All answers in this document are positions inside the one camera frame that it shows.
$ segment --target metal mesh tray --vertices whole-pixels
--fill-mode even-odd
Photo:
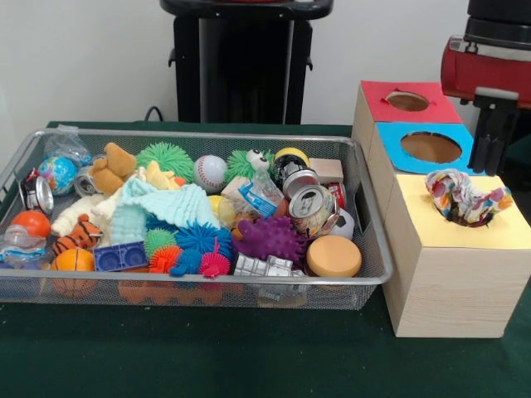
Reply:
[[[23,210],[17,181],[41,163],[44,146],[53,132],[54,129],[45,129],[28,136],[0,174],[1,233]],[[166,141],[181,146],[192,159],[210,153],[227,158],[234,149],[275,152],[284,147],[300,148],[313,158],[340,159],[347,210],[356,221],[353,241],[363,255],[360,273],[354,278],[224,276],[207,280],[201,275],[175,279],[166,274],[0,269],[0,301],[360,309],[376,286],[391,277],[392,260],[365,159],[361,148],[348,138],[88,129],[80,130],[80,137],[94,154],[103,153],[111,141],[130,153]],[[76,195],[57,198],[51,219],[55,220],[77,199]]]

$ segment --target purple spiky ball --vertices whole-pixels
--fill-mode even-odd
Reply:
[[[244,255],[267,260],[268,255],[299,262],[304,258],[307,240],[298,234],[289,217],[242,220],[238,230],[242,240],[233,239],[232,244]]]

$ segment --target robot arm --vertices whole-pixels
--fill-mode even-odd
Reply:
[[[441,83],[446,95],[480,108],[469,167],[495,175],[521,109],[531,109],[531,2],[470,0],[464,36],[448,41]]]

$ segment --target green koosh ball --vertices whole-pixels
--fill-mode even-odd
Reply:
[[[148,234],[144,239],[144,250],[148,258],[151,258],[155,250],[165,246],[174,246],[176,244],[177,241],[171,232],[157,228],[148,231]]]
[[[136,157],[138,166],[146,168],[152,160],[163,172],[173,172],[175,177],[183,177],[187,183],[193,182],[193,160],[178,145],[152,143]]]
[[[273,161],[275,155],[271,151],[264,152],[264,158],[269,162],[269,174],[273,175]],[[250,180],[255,176],[255,169],[247,162],[247,151],[232,151],[227,159],[227,172],[225,181],[230,182],[236,177],[247,177]]]

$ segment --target stuffed tiger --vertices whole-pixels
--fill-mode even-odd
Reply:
[[[77,218],[78,222],[69,235],[62,236],[52,245],[55,255],[61,254],[65,250],[90,249],[98,244],[103,235],[101,229],[89,221],[89,216],[81,214]]]

